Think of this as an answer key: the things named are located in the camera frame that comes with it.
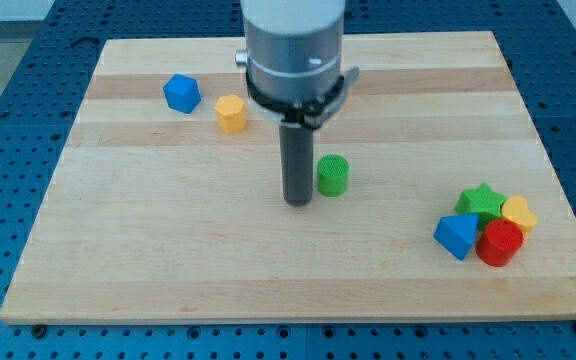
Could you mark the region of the grey and white robot arm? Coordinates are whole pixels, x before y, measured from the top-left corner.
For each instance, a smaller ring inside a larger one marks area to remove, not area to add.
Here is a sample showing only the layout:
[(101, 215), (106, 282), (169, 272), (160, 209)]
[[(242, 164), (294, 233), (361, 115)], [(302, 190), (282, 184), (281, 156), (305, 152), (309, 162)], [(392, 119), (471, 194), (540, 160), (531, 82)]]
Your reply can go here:
[(359, 76), (341, 71), (344, 0), (242, 0), (250, 97), (278, 124), (316, 130), (344, 104)]

